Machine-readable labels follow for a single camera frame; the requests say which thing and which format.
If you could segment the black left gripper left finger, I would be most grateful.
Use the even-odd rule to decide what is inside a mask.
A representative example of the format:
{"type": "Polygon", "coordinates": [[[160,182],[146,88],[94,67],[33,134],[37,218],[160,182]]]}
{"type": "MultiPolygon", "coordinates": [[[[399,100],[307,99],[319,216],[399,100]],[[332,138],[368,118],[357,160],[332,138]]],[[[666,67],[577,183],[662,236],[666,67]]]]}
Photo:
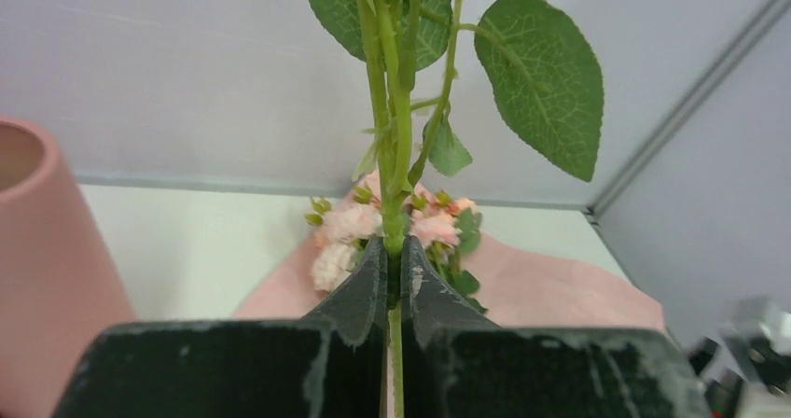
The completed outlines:
{"type": "Polygon", "coordinates": [[[57,417],[383,417],[387,253],[298,319],[128,322],[87,348],[57,417]]]}

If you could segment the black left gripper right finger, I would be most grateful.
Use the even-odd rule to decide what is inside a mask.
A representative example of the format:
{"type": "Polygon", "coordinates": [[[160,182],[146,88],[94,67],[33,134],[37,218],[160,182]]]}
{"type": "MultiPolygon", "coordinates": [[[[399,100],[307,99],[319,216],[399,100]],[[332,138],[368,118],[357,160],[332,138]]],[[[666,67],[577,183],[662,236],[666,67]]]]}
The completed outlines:
{"type": "Polygon", "coordinates": [[[500,327],[430,266],[401,257],[408,417],[707,417],[687,359],[656,330],[500,327]]]}

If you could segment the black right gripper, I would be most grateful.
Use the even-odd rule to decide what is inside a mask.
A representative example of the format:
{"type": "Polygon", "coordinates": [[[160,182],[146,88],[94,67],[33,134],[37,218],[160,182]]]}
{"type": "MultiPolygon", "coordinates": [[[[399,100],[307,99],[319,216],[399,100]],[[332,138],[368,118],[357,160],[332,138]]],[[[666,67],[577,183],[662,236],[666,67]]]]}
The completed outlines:
{"type": "Polygon", "coordinates": [[[790,312],[769,296],[734,303],[719,329],[721,342],[705,337],[687,351],[687,362],[701,377],[721,349],[736,369],[700,381],[713,417],[790,415],[790,312]]]}

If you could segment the pink wrapping paper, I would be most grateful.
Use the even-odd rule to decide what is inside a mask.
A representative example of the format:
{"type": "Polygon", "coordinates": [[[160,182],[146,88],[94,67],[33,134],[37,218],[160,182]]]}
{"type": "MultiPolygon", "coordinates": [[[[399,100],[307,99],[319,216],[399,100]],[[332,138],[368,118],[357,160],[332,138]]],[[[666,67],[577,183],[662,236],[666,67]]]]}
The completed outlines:
{"type": "MultiPolygon", "coordinates": [[[[318,255],[305,239],[242,301],[235,318],[297,318],[324,298],[309,270],[318,255]]],[[[590,263],[556,258],[484,236],[463,261],[481,284],[477,300],[506,327],[636,327],[664,331],[660,303],[590,263]]]]}

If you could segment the pink rose stem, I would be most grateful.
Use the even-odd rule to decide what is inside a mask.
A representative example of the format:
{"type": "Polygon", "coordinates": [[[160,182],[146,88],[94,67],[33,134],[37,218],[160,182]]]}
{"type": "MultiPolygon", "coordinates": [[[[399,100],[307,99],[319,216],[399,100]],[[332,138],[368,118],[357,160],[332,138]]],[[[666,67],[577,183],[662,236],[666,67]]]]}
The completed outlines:
{"type": "Polygon", "coordinates": [[[451,124],[460,33],[474,48],[501,120],[523,143],[573,178],[595,173],[604,116],[604,80],[589,41],[547,0],[496,0],[475,23],[464,0],[308,0],[321,26],[366,67],[371,144],[353,175],[352,198],[312,202],[316,289],[336,290],[359,267],[368,243],[387,253],[387,320],[395,416],[403,409],[404,242],[413,237],[440,259],[440,275],[461,286],[458,251],[479,240],[477,212],[444,194],[425,194],[427,166],[446,176],[472,159],[451,124]]]}

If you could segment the pink cylindrical vase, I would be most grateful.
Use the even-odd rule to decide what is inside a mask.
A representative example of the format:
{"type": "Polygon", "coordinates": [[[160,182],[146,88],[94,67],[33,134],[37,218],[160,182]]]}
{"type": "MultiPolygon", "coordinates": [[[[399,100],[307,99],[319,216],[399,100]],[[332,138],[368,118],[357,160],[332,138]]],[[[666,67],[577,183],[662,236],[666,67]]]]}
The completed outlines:
{"type": "Polygon", "coordinates": [[[136,314],[62,150],[1,119],[1,414],[48,417],[93,339],[136,314]]]}

